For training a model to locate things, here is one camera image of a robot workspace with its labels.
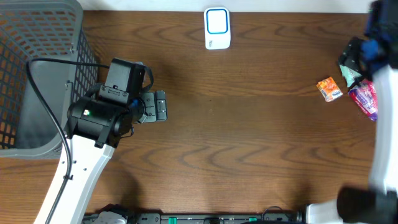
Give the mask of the teal snack packet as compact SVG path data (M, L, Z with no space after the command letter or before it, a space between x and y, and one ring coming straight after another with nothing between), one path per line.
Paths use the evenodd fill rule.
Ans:
M341 70L341 74L346 81L346 86L348 88L350 88L355 83L355 81L357 79L362 77L362 75L360 73L356 72L355 70L353 70L347 66L339 64L339 67Z

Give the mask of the orange tissue pack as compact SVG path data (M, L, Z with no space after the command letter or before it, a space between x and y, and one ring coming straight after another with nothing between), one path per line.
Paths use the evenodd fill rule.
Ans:
M332 77L328 77L317 83L317 88L320 90L326 102L331 102L343 96L336 82Z

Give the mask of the red purple snack bag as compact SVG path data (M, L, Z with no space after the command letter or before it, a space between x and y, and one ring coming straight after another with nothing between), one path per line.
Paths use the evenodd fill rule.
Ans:
M370 120L377 120L378 105L373 82L364 79L352 87L348 94Z

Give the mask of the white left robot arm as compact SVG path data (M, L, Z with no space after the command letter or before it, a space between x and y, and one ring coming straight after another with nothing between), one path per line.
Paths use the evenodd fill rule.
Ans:
M163 90L128 93L102 87L99 97L80 98L68 110L67 145L36 223L80 223L96 183L123 135L135 123L167 119Z

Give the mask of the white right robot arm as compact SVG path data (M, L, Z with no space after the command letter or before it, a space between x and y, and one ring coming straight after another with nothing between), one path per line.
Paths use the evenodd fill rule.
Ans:
M354 37L339 65L373 83L378 102L369 189L342 187L337 199L313 203L295 223L397 223L397 1L371 3L365 40Z

